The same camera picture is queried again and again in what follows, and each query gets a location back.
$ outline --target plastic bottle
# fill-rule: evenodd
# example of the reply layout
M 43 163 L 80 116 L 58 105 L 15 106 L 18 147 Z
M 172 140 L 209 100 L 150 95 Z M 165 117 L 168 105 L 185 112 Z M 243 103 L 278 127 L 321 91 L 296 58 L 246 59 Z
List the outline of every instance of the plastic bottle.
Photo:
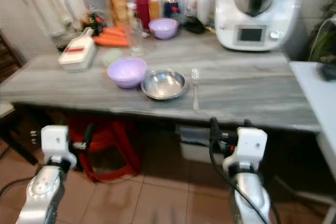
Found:
M 160 0 L 149 0 L 149 16 L 151 20 L 160 18 Z
M 135 0 L 136 2 L 136 10 L 138 11 L 138 16 L 141 19 L 143 29 L 149 30 L 148 23 L 150 21 L 149 18 L 149 9 L 148 3 L 149 0 Z
M 115 26 L 127 24 L 127 0 L 110 0 L 110 9 Z

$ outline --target black cable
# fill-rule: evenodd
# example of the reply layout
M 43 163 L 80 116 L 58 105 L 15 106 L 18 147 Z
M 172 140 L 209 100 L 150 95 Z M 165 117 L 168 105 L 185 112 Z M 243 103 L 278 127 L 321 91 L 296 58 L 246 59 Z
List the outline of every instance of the black cable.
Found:
M 233 184 L 231 182 L 231 179 L 222 172 L 222 170 L 220 170 L 215 162 L 215 158 L 214 158 L 214 152 L 213 152 L 213 148 L 214 148 L 214 142 L 213 139 L 210 140 L 210 146 L 209 146 L 209 155 L 210 155 L 210 159 L 211 159 L 211 164 L 212 166 L 215 168 L 215 170 L 217 171 L 217 173 L 230 185 L 230 187 L 232 187 L 234 190 L 236 190 L 245 200 L 246 202 L 253 208 L 253 210 L 257 213 L 257 215 L 261 218 L 261 220 L 263 221 L 264 224 L 269 224 L 267 222 L 267 220 L 265 219 L 265 217 L 262 215 L 262 213 L 259 211 L 259 209 L 257 208 L 257 206 L 251 201 L 251 199 L 245 194 L 243 193 L 239 187 L 237 187 L 235 184 Z
M 31 180 L 32 178 L 33 177 L 21 178 L 21 179 L 17 179 L 17 180 L 14 180 L 12 182 L 9 182 L 7 185 L 5 185 L 3 188 L 0 189 L 0 197 L 5 192 L 5 190 L 9 189 L 11 186 L 14 186 L 15 184 L 20 183 L 20 182 L 25 182 L 25 181 Z

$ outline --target metal bowl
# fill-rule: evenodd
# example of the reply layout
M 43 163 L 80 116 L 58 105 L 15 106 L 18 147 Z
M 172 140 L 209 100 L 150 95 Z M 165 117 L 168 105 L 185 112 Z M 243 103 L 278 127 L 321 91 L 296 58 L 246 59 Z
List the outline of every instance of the metal bowl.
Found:
M 174 70 L 158 70 L 146 75 L 141 83 L 142 91 L 156 100 L 178 97 L 187 88 L 183 74 Z

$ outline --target bottle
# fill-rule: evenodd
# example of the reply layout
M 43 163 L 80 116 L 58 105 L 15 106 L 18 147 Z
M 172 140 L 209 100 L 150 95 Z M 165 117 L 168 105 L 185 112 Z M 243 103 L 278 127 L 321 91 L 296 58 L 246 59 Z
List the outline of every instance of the bottle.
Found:
M 149 0 L 149 15 L 151 21 L 160 18 L 160 0 Z
M 128 24 L 127 0 L 109 0 L 111 15 L 115 26 L 122 27 Z
M 135 2 L 138 17 L 141 19 L 143 29 L 149 30 L 148 26 L 148 23 L 150 21 L 149 9 L 148 9 L 149 0 L 135 0 Z
M 144 53 L 142 47 L 142 23 L 138 18 L 137 5 L 133 2 L 127 3 L 130 27 L 125 29 L 132 56 L 140 56 Z

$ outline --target purple bowl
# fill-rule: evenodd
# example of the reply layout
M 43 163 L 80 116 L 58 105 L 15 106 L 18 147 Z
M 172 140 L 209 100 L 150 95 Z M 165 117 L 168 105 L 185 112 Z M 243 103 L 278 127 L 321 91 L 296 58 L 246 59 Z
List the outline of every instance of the purple bowl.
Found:
M 147 64 L 141 58 L 127 57 L 111 63 L 107 68 L 107 75 L 117 86 L 130 89 L 143 81 L 147 72 Z
M 158 39 L 170 39 L 179 28 L 179 23 L 172 18 L 158 18 L 148 24 L 152 34 Z

